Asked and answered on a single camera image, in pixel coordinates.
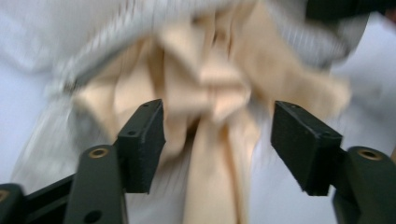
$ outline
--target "crumpled fabric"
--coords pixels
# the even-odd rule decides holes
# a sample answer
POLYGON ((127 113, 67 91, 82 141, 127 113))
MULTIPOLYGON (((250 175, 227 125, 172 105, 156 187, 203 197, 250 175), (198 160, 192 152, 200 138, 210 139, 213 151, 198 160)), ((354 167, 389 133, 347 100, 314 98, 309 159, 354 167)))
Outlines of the crumpled fabric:
POLYGON ((248 102, 287 101, 329 117, 350 93, 326 75, 299 62, 262 2, 246 2, 140 39, 74 100, 115 140, 139 105, 163 99, 161 166, 191 150, 183 223, 248 223, 249 165, 260 135, 248 102))
POLYGON ((300 60, 328 68, 354 50, 365 30, 368 14, 324 23, 305 17, 307 0, 263 0, 276 27, 300 60))
POLYGON ((2 0, 0 55, 27 71, 76 54, 134 0, 2 0))

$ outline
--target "white fabric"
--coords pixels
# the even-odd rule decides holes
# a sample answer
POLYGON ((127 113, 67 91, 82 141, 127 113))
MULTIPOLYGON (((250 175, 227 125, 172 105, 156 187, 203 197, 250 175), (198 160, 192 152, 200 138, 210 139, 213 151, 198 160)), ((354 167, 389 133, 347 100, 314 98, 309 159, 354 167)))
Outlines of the white fabric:
POLYGON ((47 105, 44 88, 50 81, 48 72, 32 76, 0 59, 0 184, 9 182, 36 118, 47 105))
MULTIPOLYGON (((75 60, 90 58, 92 54, 86 55, 86 51, 94 51, 93 55, 99 55, 79 63, 92 66, 92 61, 104 57, 101 50, 96 50, 99 42, 104 44, 113 39, 106 50, 114 50, 132 36, 136 38, 167 21, 236 1, 242 0, 2 0, 0 57, 19 68, 35 71, 51 68, 78 52, 75 60), (134 21, 123 24, 128 17, 134 21), (92 46, 80 51, 88 43, 92 46)), ((362 17, 342 21, 337 29, 329 29, 305 22, 306 0, 263 1, 269 3, 285 39, 297 49, 303 61, 314 66, 329 65, 332 60, 345 57, 356 47, 367 22, 367 17, 362 17)))
POLYGON ((42 70, 77 53, 134 0, 2 0, 0 56, 42 70))

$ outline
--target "tan fabric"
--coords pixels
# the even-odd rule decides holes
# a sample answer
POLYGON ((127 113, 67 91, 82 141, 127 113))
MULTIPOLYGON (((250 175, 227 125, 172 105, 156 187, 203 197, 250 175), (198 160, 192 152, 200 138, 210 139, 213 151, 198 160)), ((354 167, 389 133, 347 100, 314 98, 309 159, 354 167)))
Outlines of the tan fabric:
POLYGON ((396 163, 396 148, 393 149, 392 155, 390 156, 390 158, 396 163))
POLYGON ((186 224, 248 223, 249 165, 259 130, 251 96, 299 104, 324 118, 349 100, 347 84, 304 68, 283 43, 262 3, 244 3, 165 27, 126 49, 83 90, 88 109, 115 139, 146 101, 162 98, 172 162, 195 134, 186 224))

